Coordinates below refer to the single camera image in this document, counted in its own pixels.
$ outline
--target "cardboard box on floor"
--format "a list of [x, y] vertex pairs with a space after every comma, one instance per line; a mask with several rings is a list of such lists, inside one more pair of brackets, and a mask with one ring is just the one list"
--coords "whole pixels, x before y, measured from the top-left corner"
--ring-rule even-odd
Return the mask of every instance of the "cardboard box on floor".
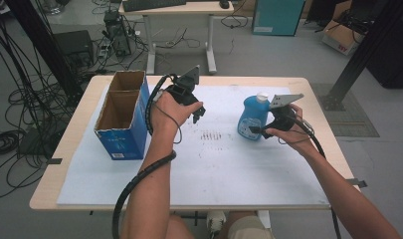
[[335, 6], [333, 17], [324, 28], [322, 41], [344, 55], [352, 54], [363, 39], [363, 35], [340, 25], [334, 19], [338, 19], [341, 14], [350, 8], [352, 1], [345, 1]]
[[111, 159], [143, 159], [149, 91], [145, 72], [116, 72], [95, 126]]

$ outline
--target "black device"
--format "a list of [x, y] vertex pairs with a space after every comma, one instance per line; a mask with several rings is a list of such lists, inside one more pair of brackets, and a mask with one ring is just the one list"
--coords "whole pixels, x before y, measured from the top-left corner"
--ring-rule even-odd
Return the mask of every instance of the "black device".
[[270, 127], [282, 131], [288, 131], [297, 122], [297, 115], [289, 104], [302, 97], [303, 94], [275, 95], [269, 106], [269, 111], [273, 114], [275, 119], [264, 127], [250, 126], [250, 131], [252, 133], [260, 133], [264, 138], [269, 138], [272, 136], [266, 133], [266, 129]]
[[54, 37], [71, 67], [81, 68], [93, 65], [94, 51], [89, 31], [57, 33]]
[[383, 88], [403, 89], [403, 17], [390, 29], [367, 69]]
[[117, 10], [108, 10], [104, 14], [106, 36], [110, 39], [114, 53], [117, 57], [130, 55], [129, 42], [123, 26], [122, 16]]
[[124, 12], [141, 11], [163, 7], [185, 5], [186, 0], [127, 0], [122, 1]]
[[[193, 103], [198, 102], [192, 92], [195, 89], [195, 85], [199, 84], [199, 76], [200, 76], [200, 67], [196, 66], [191, 69], [189, 72], [183, 74], [182, 76], [178, 77], [176, 74], [169, 74], [163, 76], [154, 89], [151, 92], [151, 95], [148, 99], [147, 106], [145, 109], [145, 124], [147, 126], [147, 130], [150, 134], [153, 132], [153, 128], [151, 126], [151, 105], [155, 101], [157, 94], [160, 91], [161, 86], [167, 79], [171, 79], [173, 85], [168, 86], [165, 91], [172, 95], [173, 99], [181, 105], [189, 106]], [[196, 123], [200, 117], [204, 116], [205, 109], [201, 107], [193, 114], [193, 122]]]
[[[199, 84], [199, 66], [187, 72], [180, 78], [172, 79], [173, 85], [166, 88], [165, 91], [172, 95], [173, 99], [183, 106], [189, 106], [198, 102], [198, 99], [192, 94], [195, 90], [195, 85]], [[196, 123], [200, 117], [204, 116], [205, 109], [201, 107], [196, 112], [193, 112], [193, 122]]]
[[289, 106], [271, 109], [271, 113], [273, 114], [273, 117], [275, 117], [275, 120], [264, 127], [250, 126], [251, 132], [260, 133], [264, 138], [269, 138], [272, 135], [266, 133], [267, 128], [272, 127], [281, 131], [288, 131], [294, 126], [294, 119], [296, 118], [296, 115], [294, 110], [292, 110]]
[[219, 5], [223, 9], [228, 9], [229, 8], [229, 1], [227, 0], [220, 0]]

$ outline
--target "electronic equipment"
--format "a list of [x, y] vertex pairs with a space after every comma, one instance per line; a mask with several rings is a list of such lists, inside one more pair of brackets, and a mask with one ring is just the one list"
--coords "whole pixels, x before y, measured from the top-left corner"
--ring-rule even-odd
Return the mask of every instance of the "electronic equipment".
[[[198, 100], [194, 97], [192, 92], [195, 90], [195, 85], [199, 84], [200, 77], [200, 67], [196, 66], [187, 73], [183, 74], [180, 77], [177, 77], [175, 74], [169, 74], [163, 76], [154, 89], [151, 92], [151, 96], [148, 99], [147, 107], [145, 110], [145, 123], [147, 125], [148, 132], [152, 134], [152, 127], [150, 121], [150, 111], [151, 105], [155, 101], [155, 98], [158, 97], [157, 94], [161, 94], [160, 88], [164, 84], [164, 82], [170, 78], [173, 85], [168, 86], [165, 91], [172, 95], [173, 99], [183, 106], [189, 106], [193, 103], [198, 102]], [[200, 117], [204, 116], [205, 109], [201, 107], [193, 114], [193, 122], [196, 123]]]
[[124, 12], [185, 5], [186, 0], [127, 0], [122, 1]]
[[297, 116], [289, 104], [301, 98], [303, 98], [303, 94], [275, 95], [269, 107], [270, 112], [273, 114], [273, 117], [275, 117], [275, 120], [264, 127], [250, 126], [251, 132], [260, 133], [264, 138], [269, 138], [272, 135], [266, 133], [267, 128], [272, 127], [282, 131], [288, 131], [291, 129], [296, 122]]
[[130, 55], [129, 42], [123, 26], [122, 16], [119, 15], [117, 10], [108, 10], [105, 12], [103, 20], [107, 29], [104, 34], [111, 41], [116, 56]]
[[93, 65], [93, 42], [89, 31], [58, 33], [54, 34], [54, 38], [71, 67], [81, 68]]

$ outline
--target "table leg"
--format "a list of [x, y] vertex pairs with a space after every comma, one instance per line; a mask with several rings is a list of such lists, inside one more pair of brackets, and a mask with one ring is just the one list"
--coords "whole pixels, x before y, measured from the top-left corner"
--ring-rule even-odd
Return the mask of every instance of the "table leg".
[[216, 61], [214, 60], [214, 52], [213, 52], [213, 15], [208, 16], [208, 42], [206, 43], [207, 48], [207, 62], [208, 62], [208, 71], [210, 74], [217, 73], [216, 69]]
[[147, 75], [154, 74], [154, 66], [155, 66], [155, 44], [152, 43], [151, 39], [151, 23], [149, 17], [147, 15], [143, 15], [144, 26], [148, 44], [148, 60], [147, 60]]

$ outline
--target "gray floor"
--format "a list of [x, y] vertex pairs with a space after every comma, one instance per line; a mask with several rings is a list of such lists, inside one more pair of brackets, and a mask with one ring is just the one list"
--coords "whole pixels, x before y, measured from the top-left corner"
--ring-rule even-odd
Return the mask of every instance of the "gray floor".
[[[30, 42], [21, 27], [6, 17], [9, 33], [32, 55]], [[102, 26], [54, 25], [55, 32], [88, 29], [92, 39], [101, 37]], [[217, 76], [303, 77], [311, 83], [333, 84], [349, 58], [320, 41], [314, 24], [300, 24], [295, 37], [254, 36], [250, 24], [229, 29], [217, 19], [214, 50]], [[171, 41], [182, 29], [159, 32], [155, 40]], [[185, 39], [205, 41], [206, 31], [188, 29]], [[146, 55], [133, 69], [143, 69]], [[182, 74], [194, 65], [207, 73], [203, 48], [181, 43], [173, 50], [159, 51], [155, 74]], [[0, 131], [13, 129], [4, 119], [8, 96], [16, 90], [0, 58]], [[386, 90], [365, 70], [352, 87], [380, 137], [338, 137], [338, 143], [353, 174], [368, 183], [363, 193], [381, 210], [403, 236], [403, 90]], [[0, 164], [10, 155], [0, 155]], [[26, 163], [16, 168], [14, 177], [27, 174]], [[0, 193], [8, 190], [5, 172], [0, 173]], [[41, 212], [28, 203], [36, 188], [33, 184], [0, 199], [0, 238], [109, 238], [111, 212]], [[273, 231], [277, 238], [335, 238], [328, 211], [273, 211]], [[207, 238], [205, 221], [187, 220], [196, 238]], [[349, 235], [342, 228], [342, 237]]]

